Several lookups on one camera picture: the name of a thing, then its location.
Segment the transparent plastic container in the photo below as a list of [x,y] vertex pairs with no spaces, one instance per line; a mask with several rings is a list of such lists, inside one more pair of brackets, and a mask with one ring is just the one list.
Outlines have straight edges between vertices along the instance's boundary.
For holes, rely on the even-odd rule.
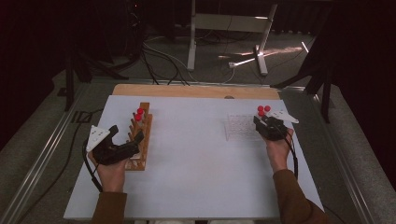
[[227,141],[258,141],[262,140],[256,131],[253,122],[254,115],[229,114],[225,122],[225,132]]

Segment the table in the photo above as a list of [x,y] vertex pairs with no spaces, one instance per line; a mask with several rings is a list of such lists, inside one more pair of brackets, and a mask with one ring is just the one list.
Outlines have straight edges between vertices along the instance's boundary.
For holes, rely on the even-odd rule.
[[[235,99],[223,99],[225,96]],[[131,110],[140,101],[150,102],[153,123],[146,171],[126,175],[127,219],[279,216],[264,142],[227,141],[224,134],[224,122],[230,111],[250,114],[258,104],[287,110],[275,90],[119,85],[109,96],[98,124],[119,126],[120,132],[113,138],[115,144],[127,139],[125,130]],[[205,109],[201,116],[195,116],[198,108]],[[299,158],[300,185],[306,197],[321,207],[297,134],[293,141]],[[291,157],[288,163],[292,167]],[[97,198],[98,191],[83,165],[64,218],[90,219]]]

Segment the person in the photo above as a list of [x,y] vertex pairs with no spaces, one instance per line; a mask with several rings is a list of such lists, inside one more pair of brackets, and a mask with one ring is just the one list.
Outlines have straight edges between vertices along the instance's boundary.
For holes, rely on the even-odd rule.
[[[287,141],[291,141],[293,129],[288,129]],[[287,157],[289,145],[284,140],[270,141],[263,138],[267,145],[267,155],[273,169],[277,203],[282,223],[330,223],[326,214],[314,203],[307,200],[294,173],[289,170]],[[92,154],[91,161],[96,164]],[[99,165],[97,172],[103,185],[99,194],[92,224],[122,223],[127,194],[123,192],[125,181],[125,162],[104,166]]]

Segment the brown sleeve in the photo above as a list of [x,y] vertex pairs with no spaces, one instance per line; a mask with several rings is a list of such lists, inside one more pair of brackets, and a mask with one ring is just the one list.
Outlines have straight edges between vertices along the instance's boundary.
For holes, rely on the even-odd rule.
[[124,220],[126,193],[102,192],[96,204],[92,224],[121,224]]
[[273,178],[282,223],[329,223],[326,214],[305,198],[292,171],[277,171]]

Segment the wooden peg board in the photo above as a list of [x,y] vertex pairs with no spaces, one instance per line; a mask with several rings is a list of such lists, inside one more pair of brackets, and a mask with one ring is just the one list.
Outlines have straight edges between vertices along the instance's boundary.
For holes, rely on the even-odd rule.
[[140,153],[128,159],[125,165],[126,171],[144,171],[146,169],[152,114],[149,113],[149,103],[140,103],[140,108],[144,110],[142,121],[137,122],[133,114],[133,118],[131,119],[132,125],[129,126],[131,132],[128,135],[130,140],[133,141],[136,134],[142,130],[145,137],[139,144]]

